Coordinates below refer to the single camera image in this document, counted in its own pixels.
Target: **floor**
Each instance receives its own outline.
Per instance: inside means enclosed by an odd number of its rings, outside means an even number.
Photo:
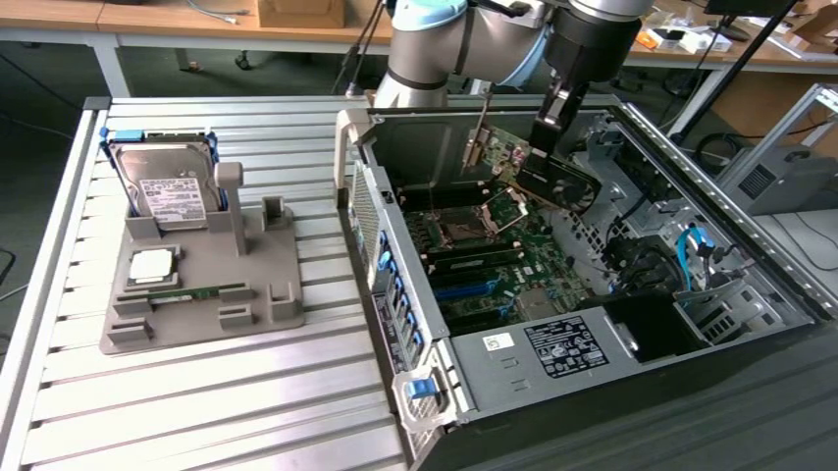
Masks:
[[[42,44],[36,48],[0,42],[0,53],[32,74],[68,101],[82,106],[88,96],[107,95],[106,81],[96,57],[86,46]],[[296,53],[251,52],[251,71],[234,64],[236,51],[190,50],[188,57],[200,72],[178,70],[175,51],[160,48],[123,48],[122,63],[135,96],[236,96],[326,94],[332,86],[340,57]],[[362,85],[375,87],[386,68],[384,58],[367,60]],[[541,70],[525,92],[539,93],[550,82],[549,71]],[[635,80],[645,84],[641,93],[597,85],[594,91],[614,92],[638,103],[657,121],[670,95],[661,87],[661,70]],[[62,103],[36,84],[0,62],[0,145],[4,172],[0,173],[0,247],[18,254],[18,263],[0,287],[2,293],[28,282],[46,227],[54,194],[62,177],[70,140],[54,133],[34,131],[2,117],[72,134],[79,110]],[[453,79],[450,90],[461,88]],[[673,106],[674,115],[681,101]],[[710,117],[710,131],[723,126]],[[0,301],[0,333],[12,333],[24,294]]]

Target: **white sticker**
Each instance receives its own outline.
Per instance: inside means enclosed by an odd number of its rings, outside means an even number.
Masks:
[[[207,219],[198,179],[140,180],[140,186],[159,223]]]
[[[483,260],[474,260],[471,262],[454,263],[450,268],[457,270],[458,268],[479,267],[481,265],[483,265]]]
[[[191,301],[192,296],[190,294],[184,294],[182,296],[170,296],[170,297],[159,297],[156,299],[150,299],[148,303],[155,306],[158,304],[170,304],[172,302],[184,302]]]
[[[483,343],[486,344],[487,351],[495,351],[502,348],[509,348],[510,346],[515,346],[515,342],[513,341],[513,336],[509,332],[498,334],[497,336],[489,336],[483,338]]]

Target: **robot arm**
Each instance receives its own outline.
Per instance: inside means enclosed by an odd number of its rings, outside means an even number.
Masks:
[[[569,8],[538,0],[499,3],[506,9],[470,6],[466,0],[399,0],[375,106],[446,106],[451,73],[519,86],[543,57],[555,79],[530,144],[550,154],[589,83],[615,77],[654,0],[571,0]]]
[[[574,122],[589,84],[617,77],[653,3],[571,0],[569,9],[557,10],[545,53],[555,76],[530,135],[530,145],[547,154]]]

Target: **hard drive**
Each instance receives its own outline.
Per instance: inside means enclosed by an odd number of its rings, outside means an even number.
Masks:
[[[214,171],[212,134],[132,134],[107,146],[132,215],[154,217],[163,231],[207,227],[207,213],[224,210]]]

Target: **aluminum slatted table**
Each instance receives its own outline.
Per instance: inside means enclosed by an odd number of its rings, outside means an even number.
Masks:
[[[3,471],[406,469],[332,198],[335,115],[364,106],[338,97],[116,99],[84,112],[0,378]],[[127,207],[102,127],[211,127],[222,160],[244,165],[243,205],[286,197],[302,328],[100,353]]]

